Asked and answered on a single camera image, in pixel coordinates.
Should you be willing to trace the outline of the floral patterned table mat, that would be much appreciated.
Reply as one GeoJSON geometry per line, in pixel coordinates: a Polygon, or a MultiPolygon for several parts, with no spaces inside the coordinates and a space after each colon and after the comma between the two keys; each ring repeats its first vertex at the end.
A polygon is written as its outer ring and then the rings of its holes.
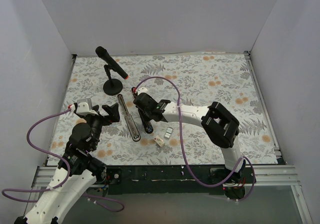
{"type": "Polygon", "coordinates": [[[144,131],[131,88],[146,87],[157,101],[167,99],[189,106],[222,103],[239,121],[239,144],[253,164],[275,164],[274,139],[244,55],[116,56],[128,73],[122,95],[141,139],[134,142],[124,119],[104,127],[92,155],[107,165],[222,164],[223,154],[197,126],[153,122],[153,133],[144,131]],[[168,127],[173,129],[164,138],[168,127]],[[165,145],[159,147],[159,136],[165,145]]]}

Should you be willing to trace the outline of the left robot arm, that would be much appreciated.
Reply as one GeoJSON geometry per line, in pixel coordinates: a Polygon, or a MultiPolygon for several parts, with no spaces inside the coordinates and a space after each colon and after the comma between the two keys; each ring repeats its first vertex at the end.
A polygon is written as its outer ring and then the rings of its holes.
{"type": "Polygon", "coordinates": [[[120,121],[117,103],[102,109],[92,105],[90,99],[82,99],[70,104],[64,113],[71,112],[85,120],[76,124],[71,132],[63,156],[47,188],[40,190],[40,198],[24,216],[19,216],[16,223],[62,223],[67,213],[78,199],[93,184],[100,184],[107,179],[107,166],[91,156],[97,149],[102,127],[120,121]]]}

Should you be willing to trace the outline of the staple box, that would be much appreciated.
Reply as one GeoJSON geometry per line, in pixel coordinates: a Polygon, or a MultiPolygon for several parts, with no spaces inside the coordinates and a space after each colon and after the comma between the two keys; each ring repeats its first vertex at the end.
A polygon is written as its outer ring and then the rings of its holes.
{"type": "Polygon", "coordinates": [[[159,147],[162,147],[165,145],[165,142],[158,135],[154,138],[154,141],[159,147]]]}

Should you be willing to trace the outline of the aluminium frame rail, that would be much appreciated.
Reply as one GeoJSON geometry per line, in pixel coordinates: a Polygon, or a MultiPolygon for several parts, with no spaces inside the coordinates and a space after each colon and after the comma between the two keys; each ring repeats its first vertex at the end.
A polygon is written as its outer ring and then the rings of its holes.
{"type": "MultiPolygon", "coordinates": [[[[56,167],[38,167],[32,181],[32,187],[47,187],[56,167]]],[[[300,179],[293,165],[255,165],[257,186],[300,185],[300,179]]]]}

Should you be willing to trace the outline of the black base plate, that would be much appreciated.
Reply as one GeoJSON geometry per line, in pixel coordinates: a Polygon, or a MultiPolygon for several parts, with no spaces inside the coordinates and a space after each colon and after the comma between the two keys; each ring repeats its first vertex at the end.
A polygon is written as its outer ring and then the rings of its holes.
{"type": "Polygon", "coordinates": [[[96,183],[86,192],[99,196],[145,193],[209,193],[224,194],[225,187],[244,189],[255,183],[253,171],[245,167],[241,174],[217,187],[198,184],[184,165],[118,165],[107,167],[107,178],[96,183]]]}

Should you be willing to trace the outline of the grey black stapler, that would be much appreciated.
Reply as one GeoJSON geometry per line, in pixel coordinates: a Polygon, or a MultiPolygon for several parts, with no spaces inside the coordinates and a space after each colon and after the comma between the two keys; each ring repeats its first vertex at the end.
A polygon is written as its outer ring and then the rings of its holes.
{"type": "Polygon", "coordinates": [[[130,132],[132,140],[134,142],[140,141],[140,137],[141,137],[140,133],[138,131],[136,123],[134,122],[133,117],[129,113],[129,110],[128,110],[127,106],[126,106],[126,103],[125,103],[125,100],[123,98],[123,95],[122,94],[118,94],[117,98],[118,98],[119,104],[120,104],[120,106],[121,106],[121,108],[123,110],[124,119],[125,119],[125,122],[127,124],[127,127],[128,127],[129,132],[130,132]]]}

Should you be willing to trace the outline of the black microphone stand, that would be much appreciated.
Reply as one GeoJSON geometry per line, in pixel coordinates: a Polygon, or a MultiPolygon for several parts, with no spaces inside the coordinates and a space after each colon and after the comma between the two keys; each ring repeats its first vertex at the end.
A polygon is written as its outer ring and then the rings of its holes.
{"type": "Polygon", "coordinates": [[[109,65],[104,65],[103,68],[104,68],[105,73],[108,77],[108,80],[103,85],[104,93],[109,96],[115,96],[115,95],[119,94],[123,89],[122,82],[118,79],[113,79],[111,77],[109,65]]]}

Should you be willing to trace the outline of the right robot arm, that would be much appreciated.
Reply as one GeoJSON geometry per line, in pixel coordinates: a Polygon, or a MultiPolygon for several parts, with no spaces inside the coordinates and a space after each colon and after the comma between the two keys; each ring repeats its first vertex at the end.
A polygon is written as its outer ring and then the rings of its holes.
{"type": "Polygon", "coordinates": [[[170,101],[157,102],[147,93],[140,93],[133,103],[143,116],[155,122],[179,122],[202,127],[211,142],[218,146],[224,157],[227,179],[239,182],[244,177],[245,160],[239,145],[239,121],[219,102],[210,106],[188,106],[170,101]]]}

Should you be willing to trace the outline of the staple strips pack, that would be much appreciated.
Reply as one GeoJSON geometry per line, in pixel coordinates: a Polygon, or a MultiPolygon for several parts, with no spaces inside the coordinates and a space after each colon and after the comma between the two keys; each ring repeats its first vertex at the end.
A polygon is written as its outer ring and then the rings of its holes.
{"type": "Polygon", "coordinates": [[[171,127],[168,127],[168,128],[166,129],[165,134],[164,134],[164,138],[169,139],[169,138],[171,137],[172,133],[173,133],[173,129],[172,129],[171,127]]]}

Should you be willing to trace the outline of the black microphone orange tip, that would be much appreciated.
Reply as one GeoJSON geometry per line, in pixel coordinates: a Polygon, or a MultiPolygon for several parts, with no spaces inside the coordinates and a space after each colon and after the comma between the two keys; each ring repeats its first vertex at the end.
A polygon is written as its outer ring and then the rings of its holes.
{"type": "Polygon", "coordinates": [[[99,58],[104,60],[115,72],[117,72],[123,79],[127,79],[128,74],[120,67],[120,65],[109,55],[107,50],[101,46],[95,49],[95,52],[99,58]]]}

